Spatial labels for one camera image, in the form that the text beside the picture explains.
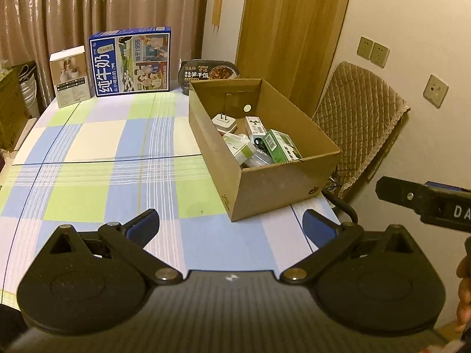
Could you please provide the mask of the person right hand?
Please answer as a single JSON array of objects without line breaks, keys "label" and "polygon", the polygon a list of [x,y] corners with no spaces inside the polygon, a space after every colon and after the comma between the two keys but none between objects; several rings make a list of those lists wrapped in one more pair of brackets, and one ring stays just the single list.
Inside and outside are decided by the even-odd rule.
[{"label": "person right hand", "polygon": [[459,263],[456,275],[461,280],[458,286],[459,303],[457,305],[457,327],[455,328],[456,333],[459,333],[464,331],[471,316],[470,268],[467,257],[464,257]]}]

